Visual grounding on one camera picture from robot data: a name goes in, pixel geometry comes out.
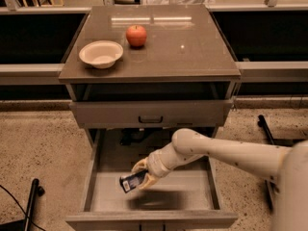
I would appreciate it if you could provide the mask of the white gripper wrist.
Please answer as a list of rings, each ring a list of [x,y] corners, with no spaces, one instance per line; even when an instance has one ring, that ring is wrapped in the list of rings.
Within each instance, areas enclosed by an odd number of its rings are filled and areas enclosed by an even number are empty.
[[[159,178],[166,177],[170,173],[170,169],[163,164],[162,156],[162,150],[155,150],[148,155],[147,159],[141,159],[133,166],[132,173],[143,170],[148,170],[149,172],[145,174],[143,181],[139,185],[140,190],[152,187],[159,181]]]

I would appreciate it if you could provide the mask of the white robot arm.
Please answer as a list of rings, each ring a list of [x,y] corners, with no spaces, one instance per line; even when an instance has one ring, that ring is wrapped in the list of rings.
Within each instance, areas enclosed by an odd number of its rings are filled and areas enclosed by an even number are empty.
[[[292,147],[229,141],[177,130],[171,142],[138,161],[133,172],[146,169],[143,189],[177,167],[203,156],[271,181],[276,185],[271,231],[308,231],[308,141]]]

